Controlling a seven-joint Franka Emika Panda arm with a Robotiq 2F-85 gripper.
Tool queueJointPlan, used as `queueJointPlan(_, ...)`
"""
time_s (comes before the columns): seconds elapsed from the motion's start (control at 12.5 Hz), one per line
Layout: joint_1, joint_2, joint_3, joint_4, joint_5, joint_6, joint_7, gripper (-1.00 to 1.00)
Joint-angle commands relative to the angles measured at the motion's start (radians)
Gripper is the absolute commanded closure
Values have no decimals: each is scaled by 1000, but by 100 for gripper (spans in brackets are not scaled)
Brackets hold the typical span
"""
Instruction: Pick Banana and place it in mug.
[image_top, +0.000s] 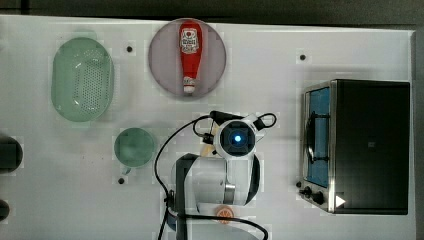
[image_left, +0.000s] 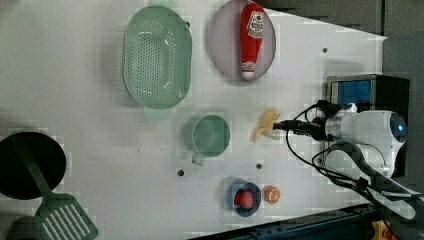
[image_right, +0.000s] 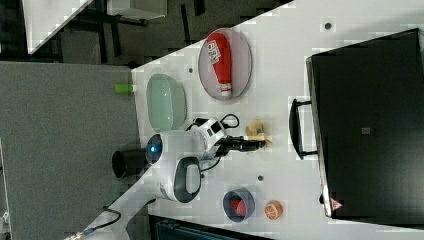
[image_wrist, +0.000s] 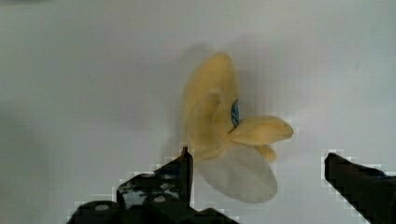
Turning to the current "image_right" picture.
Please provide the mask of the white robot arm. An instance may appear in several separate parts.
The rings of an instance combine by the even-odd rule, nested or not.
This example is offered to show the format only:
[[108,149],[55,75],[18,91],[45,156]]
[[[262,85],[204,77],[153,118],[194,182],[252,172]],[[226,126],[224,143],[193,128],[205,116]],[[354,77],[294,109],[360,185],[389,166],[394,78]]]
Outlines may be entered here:
[[145,148],[125,151],[129,160],[123,174],[139,173],[141,178],[110,206],[119,213],[117,222],[109,227],[112,239],[129,240],[128,223],[151,201],[192,201],[200,192],[203,161],[232,150],[251,152],[266,145],[263,135],[233,137],[226,133],[229,127],[216,118],[197,118],[185,130],[155,134]]

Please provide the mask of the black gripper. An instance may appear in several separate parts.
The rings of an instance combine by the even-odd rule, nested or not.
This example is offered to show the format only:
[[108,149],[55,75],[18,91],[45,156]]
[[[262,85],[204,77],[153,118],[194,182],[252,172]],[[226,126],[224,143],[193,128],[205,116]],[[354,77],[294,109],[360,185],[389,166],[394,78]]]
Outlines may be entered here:
[[216,146],[216,156],[226,156],[230,151],[253,152],[265,146],[264,140],[245,140],[243,137],[227,136],[220,139]]

